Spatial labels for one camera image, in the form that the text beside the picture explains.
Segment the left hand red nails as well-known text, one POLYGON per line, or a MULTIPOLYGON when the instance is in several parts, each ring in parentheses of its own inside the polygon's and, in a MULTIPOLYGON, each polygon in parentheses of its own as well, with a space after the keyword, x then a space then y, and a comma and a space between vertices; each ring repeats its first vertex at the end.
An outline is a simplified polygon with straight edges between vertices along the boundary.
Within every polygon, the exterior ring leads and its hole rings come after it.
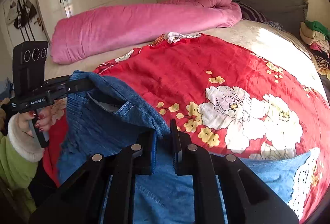
POLYGON ((29 126, 29 121, 36 120, 35 127, 39 131, 48 131, 51 126, 55 125, 56 121, 59 121, 65 114, 65 108, 67 105, 67 98, 56 100, 51 106, 42 108, 40 112, 26 112, 18 113, 17 124, 20 131, 33 136, 32 128, 29 126))

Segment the green sleeve left forearm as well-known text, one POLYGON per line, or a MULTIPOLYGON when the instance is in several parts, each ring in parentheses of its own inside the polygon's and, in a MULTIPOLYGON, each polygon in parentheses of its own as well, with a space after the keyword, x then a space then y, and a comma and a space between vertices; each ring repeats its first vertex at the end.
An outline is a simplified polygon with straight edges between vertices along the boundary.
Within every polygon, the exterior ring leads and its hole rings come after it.
POLYGON ((18 126, 18 114, 11 117, 7 135, 1 135, 1 192, 13 209, 28 218, 36 210, 28 190, 44 150, 18 126))

